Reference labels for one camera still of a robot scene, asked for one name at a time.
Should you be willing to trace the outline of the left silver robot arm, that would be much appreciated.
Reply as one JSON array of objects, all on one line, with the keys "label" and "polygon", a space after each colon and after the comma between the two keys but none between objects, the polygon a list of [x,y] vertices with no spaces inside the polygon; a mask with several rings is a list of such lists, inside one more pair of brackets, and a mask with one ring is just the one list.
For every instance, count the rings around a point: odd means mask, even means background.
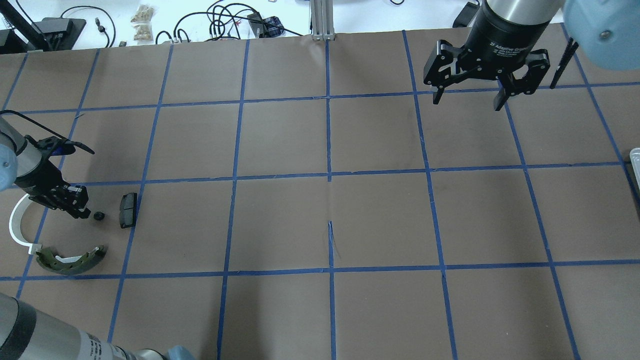
[{"label": "left silver robot arm", "polygon": [[[86,186],[64,180],[51,157],[62,157],[80,149],[89,154],[89,146],[73,141],[54,130],[50,137],[35,140],[21,134],[4,118],[1,129],[1,189],[16,185],[24,196],[9,216],[12,240],[27,249],[46,271],[57,275],[79,275],[100,263],[106,248],[98,245],[71,257],[62,257],[52,247],[25,238],[22,221],[31,205],[62,210],[75,219],[92,215],[87,207]],[[165,353],[150,348],[130,351],[57,319],[16,297],[1,296],[1,358],[3,360],[192,360],[185,347],[176,345]]]}]

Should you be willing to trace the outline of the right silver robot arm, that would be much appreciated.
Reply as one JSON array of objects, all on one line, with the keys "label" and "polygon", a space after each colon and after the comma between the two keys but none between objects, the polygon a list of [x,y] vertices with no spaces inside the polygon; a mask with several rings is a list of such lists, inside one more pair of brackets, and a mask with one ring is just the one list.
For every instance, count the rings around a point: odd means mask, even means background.
[{"label": "right silver robot arm", "polygon": [[576,50],[611,71],[639,68],[637,0],[483,0],[461,47],[439,39],[423,68],[423,83],[437,105],[445,89],[469,79],[496,81],[493,108],[537,91],[551,70],[549,51],[535,48],[557,13],[569,37],[551,80],[558,84]]}]

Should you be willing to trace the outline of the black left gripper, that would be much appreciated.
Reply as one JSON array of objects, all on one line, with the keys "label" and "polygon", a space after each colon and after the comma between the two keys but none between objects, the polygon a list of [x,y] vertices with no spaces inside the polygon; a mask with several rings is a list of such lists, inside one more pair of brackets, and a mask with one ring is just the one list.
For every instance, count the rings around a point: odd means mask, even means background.
[{"label": "black left gripper", "polygon": [[30,173],[18,176],[14,184],[44,207],[60,209],[74,219],[87,219],[90,216],[87,187],[71,186],[49,160],[41,161]]}]

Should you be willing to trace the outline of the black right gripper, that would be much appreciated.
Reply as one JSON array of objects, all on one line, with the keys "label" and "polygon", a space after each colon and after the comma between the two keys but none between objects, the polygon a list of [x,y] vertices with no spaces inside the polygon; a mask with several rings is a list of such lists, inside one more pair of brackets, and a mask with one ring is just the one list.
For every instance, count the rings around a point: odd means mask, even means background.
[{"label": "black right gripper", "polygon": [[423,83],[435,87],[432,104],[445,89],[467,79],[497,79],[499,90],[493,110],[501,111],[509,98],[539,85],[550,69],[546,49],[533,50],[549,22],[510,22],[494,10],[478,10],[462,47],[439,39],[423,68]]}]

